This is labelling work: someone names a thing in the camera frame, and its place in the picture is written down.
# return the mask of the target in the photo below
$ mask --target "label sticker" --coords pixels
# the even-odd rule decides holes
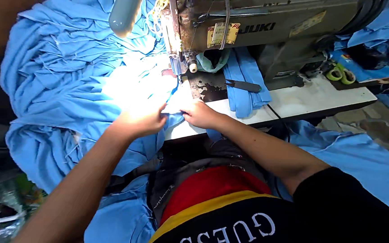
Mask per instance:
[[[322,20],[325,17],[325,14],[327,11],[323,11],[322,13],[316,14],[315,16],[311,17],[310,19],[307,19],[306,21],[302,22],[301,24],[295,25],[289,33],[289,37],[296,36],[303,32],[304,30],[317,25],[322,22]]]
[[[208,36],[207,36],[207,47],[213,47],[216,45],[221,45],[224,35],[225,23],[217,23],[214,26],[208,27]],[[230,23],[228,26],[228,31],[226,35],[226,44],[235,44],[236,37],[238,36],[238,31],[240,29],[240,23]]]

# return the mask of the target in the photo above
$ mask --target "industrial sewing machine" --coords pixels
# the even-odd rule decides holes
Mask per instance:
[[[136,15],[117,0],[109,23],[124,36],[118,19]],[[166,0],[161,27],[175,75],[197,72],[196,55],[213,49],[249,46],[269,90],[299,86],[298,74],[316,74],[326,61],[322,51],[335,35],[358,31],[372,22],[387,0]]]

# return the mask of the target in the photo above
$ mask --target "power cord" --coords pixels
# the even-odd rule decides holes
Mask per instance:
[[[283,121],[283,119],[277,114],[277,112],[274,111],[274,109],[270,106],[270,105],[267,105],[271,111],[274,113],[274,115],[276,115],[279,119],[279,121],[284,125],[284,127],[286,128],[286,133],[287,133],[287,142],[290,143],[290,132],[289,132],[289,127],[286,125],[286,123]],[[283,199],[283,197],[281,196],[280,194],[280,191],[278,190],[278,185],[277,185],[277,176],[274,176],[274,185],[275,185],[275,188],[276,188],[276,191],[277,191],[277,194],[278,196]]]

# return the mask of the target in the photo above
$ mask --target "concrete floor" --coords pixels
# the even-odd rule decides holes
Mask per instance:
[[[331,131],[367,133],[377,144],[389,150],[389,109],[377,101],[365,108],[341,112],[317,126]]]

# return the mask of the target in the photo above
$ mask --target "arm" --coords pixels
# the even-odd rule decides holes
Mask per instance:
[[[165,108],[123,112],[79,161],[14,239],[15,243],[82,241],[110,176],[132,141],[162,129]]]
[[[291,195],[303,180],[329,167],[299,147],[218,113],[202,101],[182,111],[192,125],[217,130],[236,143],[262,168],[279,177]]]

